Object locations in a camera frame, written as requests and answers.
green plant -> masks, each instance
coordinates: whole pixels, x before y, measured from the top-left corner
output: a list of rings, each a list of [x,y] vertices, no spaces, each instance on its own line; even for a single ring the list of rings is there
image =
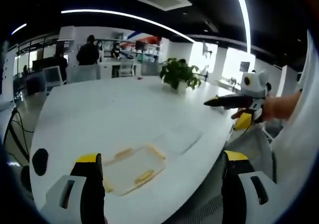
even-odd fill
[[[170,84],[173,89],[177,90],[180,81],[185,81],[193,90],[196,85],[201,85],[201,80],[192,72],[199,70],[197,66],[188,66],[184,59],[176,58],[169,58],[162,64],[164,65],[159,76],[161,79],[164,77],[164,82]]]

black ceiling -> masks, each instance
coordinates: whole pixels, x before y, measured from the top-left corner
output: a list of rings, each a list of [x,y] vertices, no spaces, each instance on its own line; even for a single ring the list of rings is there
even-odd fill
[[[19,25],[28,24],[26,28],[9,37],[12,43],[58,31],[65,25],[119,27],[187,42],[163,28],[132,18],[109,14],[60,14],[64,9],[93,8],[141,16],[184,34],[217,36],[246,43],[244,20],[238,0],[189,1],[192,6],[165,12],[137,0],[11,0],[6,6],[4,31],[9,35]],[[296,70],[302,69],[300,66],[294,67],[294,64],[306,53],[307,34],[303,19],[297,13],[296,4],[292,0],[246,0],[246,4],[252,46],[268,52],[266,54],[253,49],[252,53],[279,66],[288,64]],[[208,37],[198,40],[216,41]],[[219,41],[219,45],[245,50],[242,45],[234,45],[229,41]]]

ceiling light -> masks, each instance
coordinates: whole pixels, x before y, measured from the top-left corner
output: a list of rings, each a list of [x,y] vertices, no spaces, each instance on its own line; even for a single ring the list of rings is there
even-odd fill
[[[246,7],[245,0],[238,0],[241,8],[241,12],[244,17],[245,31],[246,31],[246,43],[247,43],[247,53],[250,54],[251,40],[250,40],[250,24],[248,18],[248,11]]]
[[[16,30],[14,30],[11,35],[15,34],[17,31],[19,31],[20,29],[24,28],[26,26],[26,23],[21,25],[20,27],[18,27]]]
[[[122,12],[117,12],[117,11],[108,11],[108,10],[97,10],[97,9],[75,9],[75,10],[65,10],[65,11],[62,11],[61,13],[64,14],[64,13],[73,13],[73,12],[99,12],[99,13],[108,13],[108,14],[114,14],[114,15],[120,15],[120,16],[127,16],[127,17],[131,17],[131,18],[134,18],[134,19],[138,19],[138,20],[141,20],[141,21],[145,21],[145,22],[148,22],[148,23],[151,23],[153,25],[156,25],[156,26],[159,26],[159,27],[162,27],[168,31],[171,31],[187,40],[189,40],[190,42],[192,43],[195,43],[195,40],[191,39],[190,37],[168,27],[168,26],[165,26],[165,25],[162,25],[160,23],[157,23],[155,21],[151,21],[151,20],[148,20],[146,18],[143,18],[143,17],[139,17],[139,16],[135,16],[135,15],[131,15],[131,14],[127,14],[127,13],[122,13]]]

white chair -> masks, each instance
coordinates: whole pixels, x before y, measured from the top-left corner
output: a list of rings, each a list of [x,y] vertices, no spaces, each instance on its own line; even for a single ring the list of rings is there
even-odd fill
[[[134,60],[122,61],[119,69],[119,77],[135,76],[134,74]]]
[[[62,86],[66,81],[62,80],[60,67],[52,66],[48,68],[43,68],[44,78],[45,78],[45,91],[48,94],[53,87]]]
[[[67,82],[77,83],[83,81],[92,81],[100,79],[100,66],[69,66],[66,68]]]

oval table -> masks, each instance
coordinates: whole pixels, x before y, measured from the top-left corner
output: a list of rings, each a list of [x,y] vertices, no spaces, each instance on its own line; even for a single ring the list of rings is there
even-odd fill
[[[203,135],[183,155],[169,162],[153,180],[123,197],[106,193],[104,214],[109,224],[160,224],[176,212],[205,179],[220,154],[232,126],[225,114],[204,106],[215,95],[230,91],[203,82],[176,94],[159,77],[115,78],[54,88],[41,110],[30,155],[48,151],[47,170],[36,175],[30,163],[35,204],[75,160],[99,152],[111,159],[127,147],[150,142],[166,130],[191,124]]]

